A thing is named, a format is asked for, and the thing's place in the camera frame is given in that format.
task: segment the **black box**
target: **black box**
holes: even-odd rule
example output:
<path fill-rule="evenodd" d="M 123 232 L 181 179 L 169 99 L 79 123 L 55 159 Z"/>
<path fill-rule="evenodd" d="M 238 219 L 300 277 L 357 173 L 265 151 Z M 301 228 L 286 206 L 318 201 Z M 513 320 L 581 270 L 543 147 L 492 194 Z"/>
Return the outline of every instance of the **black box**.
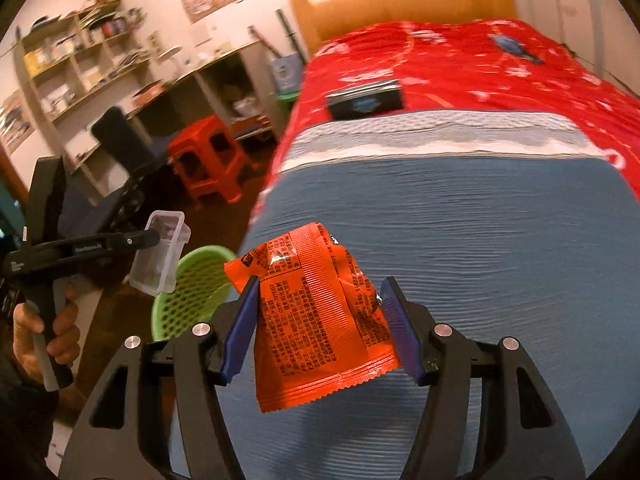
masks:
<path fill-rule="evenodd" d="M 355 86 L 331 92 L 325 97 L 334 121 L 360 119 L 404 108 L 402 89 L 397 79 Z"/>

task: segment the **red bedspread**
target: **red bedspread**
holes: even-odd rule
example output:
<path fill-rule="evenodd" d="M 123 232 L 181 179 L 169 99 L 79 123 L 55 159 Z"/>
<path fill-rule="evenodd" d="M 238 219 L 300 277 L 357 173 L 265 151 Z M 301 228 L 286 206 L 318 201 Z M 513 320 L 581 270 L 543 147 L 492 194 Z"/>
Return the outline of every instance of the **red bedspread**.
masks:
<path fill-rule="evenodd" d="M 515 38 L 543 63 L 506 54 L 492 34 Z M 400 80 L 406 111 L 458 108 L 564 115 L 605 150 L 640 198 L 640 102 L 585 70 L 555 41 L 516 20 L 384 23 L 326 44 L 306 69 L 302 94 L 271 163 L 267 188 L 277 179 L 297 134 L 330 120 L 325 94 L 389 78 Z"/>

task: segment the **dark blue object on bed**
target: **dark blue object on bed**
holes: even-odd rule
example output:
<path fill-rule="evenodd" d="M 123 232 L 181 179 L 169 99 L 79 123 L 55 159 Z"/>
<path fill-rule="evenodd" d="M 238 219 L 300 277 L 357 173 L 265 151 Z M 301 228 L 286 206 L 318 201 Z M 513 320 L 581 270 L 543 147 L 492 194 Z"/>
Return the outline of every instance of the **dark blue object on bed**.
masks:
<path fill-rule="evenodd" d="M 639 407 L 640 206 L 571 121 L 441 110 L 316 126 L 241 251 L 313 221 L 374 286 L 395 276 L 436 322 L 476 340 L 517 337 L 588 472 L 608 455 Z M 395 370 L 263 415 L 250 352 L 218 395 L 248 480 L 396 480 L 427 389 Z M 479 407 L 475 383 L 461 473 Z"/>

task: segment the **blue gripper pad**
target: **blue gripper pad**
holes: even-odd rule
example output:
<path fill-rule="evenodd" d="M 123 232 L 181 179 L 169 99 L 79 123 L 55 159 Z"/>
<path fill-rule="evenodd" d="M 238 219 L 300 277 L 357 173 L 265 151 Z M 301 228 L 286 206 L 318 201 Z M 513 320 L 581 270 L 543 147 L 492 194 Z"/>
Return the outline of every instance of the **blue gripper pad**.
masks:
<path fill-rule="evenodd" d="M 382 297 L 382 313 L 385 315 L 391 337 L 394 340 L 400 364 L 405 373 L 411 375 L 416 383 L 421 384 L 426 375 L 420 356 L 421 345 L 402 304 L 404 298 L 401 300 L 398 297 L 389 278 L 382 280 L 380 296 Z"/>
<path fill-rule="evenodd" d="M 258 305 L 260 303 L 260 280 L 249 282 L 242 291 L 238 301 L 242 301 L 236 320 L 225 341 L 225 360 L 220 370 L 220 377 L 229 384 L 234 375 L 239 374 L 242 363 L 254 335 L 258 321 Z"/>

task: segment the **human hand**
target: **human hand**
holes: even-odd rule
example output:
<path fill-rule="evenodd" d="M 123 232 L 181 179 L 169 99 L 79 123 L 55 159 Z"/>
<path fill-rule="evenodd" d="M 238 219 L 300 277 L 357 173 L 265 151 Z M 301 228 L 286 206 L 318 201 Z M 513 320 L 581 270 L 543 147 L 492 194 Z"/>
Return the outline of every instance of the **human hand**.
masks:
<path fill-rule="evenodd" d="M 80 329 L 75 325 L 78 307 L 71 300 L 75 298 L 73 286 L 65 289 L 69 300 L 53 322 L 53 332 L 57 337 L 47 345 L 47 352 L 61 365 L 72 363 L 80 355 Z M 41 333 L 44 322 L 35 310 L 21 303 L 14 310 L 14 356 L 25 373 L 33 380 L 42 382 L 42 372 L 33 349 L 33 333 Z"/>

